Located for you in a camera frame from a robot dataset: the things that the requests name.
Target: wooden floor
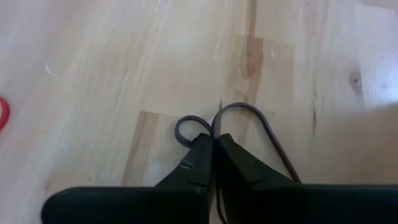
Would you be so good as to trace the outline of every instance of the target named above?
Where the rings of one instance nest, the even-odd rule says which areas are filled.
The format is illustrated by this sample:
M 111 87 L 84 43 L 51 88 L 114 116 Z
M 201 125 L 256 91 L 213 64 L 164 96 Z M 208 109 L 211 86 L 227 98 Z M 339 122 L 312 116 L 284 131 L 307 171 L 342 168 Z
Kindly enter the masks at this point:
M 67 187 L 155 185 L 187 153 L 176 120 L 235 101 L 304 182 L 398 184 L 398 1 L 0 0 L 0 95 L 1 224 Z M 223 132 L 286 173 L 247 113 Z

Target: red object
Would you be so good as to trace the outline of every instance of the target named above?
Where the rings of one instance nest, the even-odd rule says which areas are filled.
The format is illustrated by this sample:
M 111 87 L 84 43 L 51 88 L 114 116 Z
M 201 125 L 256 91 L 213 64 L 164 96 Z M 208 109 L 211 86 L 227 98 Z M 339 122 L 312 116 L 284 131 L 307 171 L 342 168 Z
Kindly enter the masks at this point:
M 8 118 L 10 117 L 10 106 L 7 101 L 0 96 L 0 105 L 1 105 L 1 117 L 0 117 L 0 131 L 7 124 Z

